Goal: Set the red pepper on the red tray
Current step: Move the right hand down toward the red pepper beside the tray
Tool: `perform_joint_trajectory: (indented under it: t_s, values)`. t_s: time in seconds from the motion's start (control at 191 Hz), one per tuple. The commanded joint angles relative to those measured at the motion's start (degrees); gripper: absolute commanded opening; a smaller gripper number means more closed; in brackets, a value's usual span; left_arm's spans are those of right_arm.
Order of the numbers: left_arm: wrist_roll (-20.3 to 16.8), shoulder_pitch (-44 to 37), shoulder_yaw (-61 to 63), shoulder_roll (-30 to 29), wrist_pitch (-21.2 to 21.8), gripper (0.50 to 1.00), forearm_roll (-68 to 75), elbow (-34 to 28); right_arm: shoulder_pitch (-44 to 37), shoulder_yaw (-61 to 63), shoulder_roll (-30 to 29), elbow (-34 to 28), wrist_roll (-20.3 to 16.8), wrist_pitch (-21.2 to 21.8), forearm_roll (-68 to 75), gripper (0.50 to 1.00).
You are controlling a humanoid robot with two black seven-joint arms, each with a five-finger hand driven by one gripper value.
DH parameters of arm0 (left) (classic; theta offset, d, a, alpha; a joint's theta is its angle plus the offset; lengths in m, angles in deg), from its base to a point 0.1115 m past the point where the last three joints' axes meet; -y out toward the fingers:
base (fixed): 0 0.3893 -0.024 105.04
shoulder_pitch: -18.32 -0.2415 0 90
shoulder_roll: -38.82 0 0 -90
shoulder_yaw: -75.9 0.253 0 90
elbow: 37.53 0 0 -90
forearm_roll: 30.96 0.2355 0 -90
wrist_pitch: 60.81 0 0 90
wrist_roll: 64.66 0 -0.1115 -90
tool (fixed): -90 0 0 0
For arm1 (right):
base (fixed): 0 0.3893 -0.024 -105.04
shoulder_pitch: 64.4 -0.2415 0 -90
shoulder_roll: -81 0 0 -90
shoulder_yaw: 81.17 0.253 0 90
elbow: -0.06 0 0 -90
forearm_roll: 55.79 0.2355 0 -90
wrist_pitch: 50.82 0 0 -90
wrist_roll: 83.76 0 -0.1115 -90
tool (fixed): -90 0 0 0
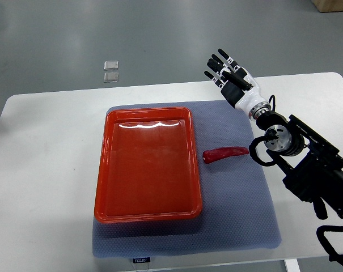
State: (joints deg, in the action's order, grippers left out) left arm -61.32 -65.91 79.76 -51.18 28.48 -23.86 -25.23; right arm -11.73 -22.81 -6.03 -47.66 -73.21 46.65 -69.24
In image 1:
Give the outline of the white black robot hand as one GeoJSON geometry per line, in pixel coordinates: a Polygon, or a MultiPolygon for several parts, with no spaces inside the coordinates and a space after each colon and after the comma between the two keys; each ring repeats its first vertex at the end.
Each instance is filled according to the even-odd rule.
{"type": "Polygon", "coordinates": [[[261,96],[259,84],[224,50],[218,49],[207,62],[204,74],[221,90],[226,101],[235,109],[243,111],[249,119],[256,120],[272,106],[261,96]]]}

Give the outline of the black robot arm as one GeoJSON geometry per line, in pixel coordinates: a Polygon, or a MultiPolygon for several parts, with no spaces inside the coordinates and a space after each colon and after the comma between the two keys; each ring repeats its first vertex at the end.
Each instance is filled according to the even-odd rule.
{"type": "MultiPolygon", "coordinates": [[[[294,115],[277,113],[274,97],[260,99],[249,108],[249,117],[264,135],[249,146],[252,159],[261,166],[278,166],[285,188],[313,205],[321,220],[330,207],[343,221],[343,158],[339,150],[294,115]]],[[[329,233],[343,233],[342,226],[323,225],[316,235],[329,260],[343,266],[343,254],[328,240],[329,233]]]]}

